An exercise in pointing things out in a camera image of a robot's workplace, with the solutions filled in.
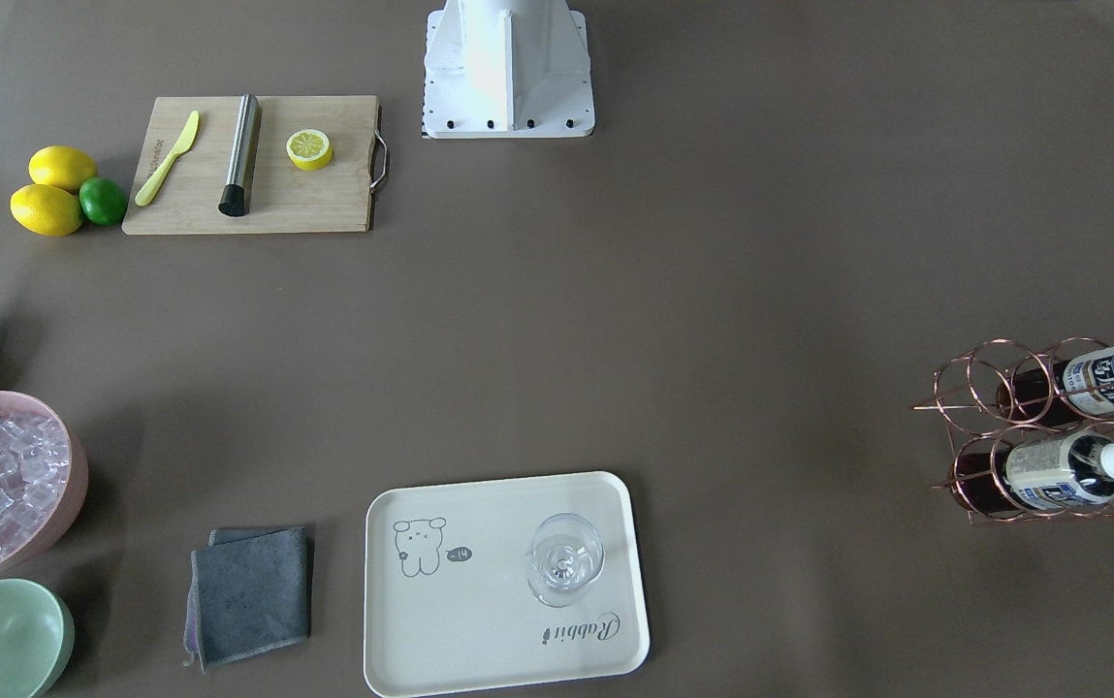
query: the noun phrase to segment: cutting board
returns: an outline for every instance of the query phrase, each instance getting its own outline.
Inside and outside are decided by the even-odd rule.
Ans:
[[[128,235],[362,233],[371,225],[371,156],[379,117],[377,97],[258,97],[251,212],[229,217],[216,205],[228,171],[242,96],[158,97],[130,186],[121,229]],[[135,194],[168,154],[190,111],[198,136],[173,164],[147,206]],[[305,171],[285,154],[291,134],[316,128],[332,141],[332,163]]]

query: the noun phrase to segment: clear glass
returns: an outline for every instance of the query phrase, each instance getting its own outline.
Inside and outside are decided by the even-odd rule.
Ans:
[[[527,582],[544,604],[573,604],[604,570],[604,540],[578,514],[548,517],[535,530],[528,553]]]

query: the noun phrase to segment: yellow knife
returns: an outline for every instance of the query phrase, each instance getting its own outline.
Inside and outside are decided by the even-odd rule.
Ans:
[[[165,177],[168,176],[169,168],[173,167],[173,163],[178,159],[178,155],[185,154],[185,151],[190,149],[194,145],[194,134],[198,132],[198,111],[190,111],[188,119],[185,119],[185,126],[182,127],[182,136],[176,137],[176,142],[169,149],[169,154],[165,155],[165,159],[160,160],[160,165],[153,173],[153,176],[144,181],[144,186],[135,195],[135,204],[139,206],[146,206],[156,199],[156,193],[160,189],[160,186],[165,184]]]

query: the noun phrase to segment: drinking glass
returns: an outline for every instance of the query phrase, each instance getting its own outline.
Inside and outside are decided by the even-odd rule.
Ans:
[[[548,517],[530,538],[527,582],[544,604],[573,604],[603,569],[600,531],[578,514]]]

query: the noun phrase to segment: folded cloth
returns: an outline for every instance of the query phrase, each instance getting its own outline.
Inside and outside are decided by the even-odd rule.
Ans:
[[[304,528],[217,529],[190,552],[185,648],[204,671],[311,635]]]

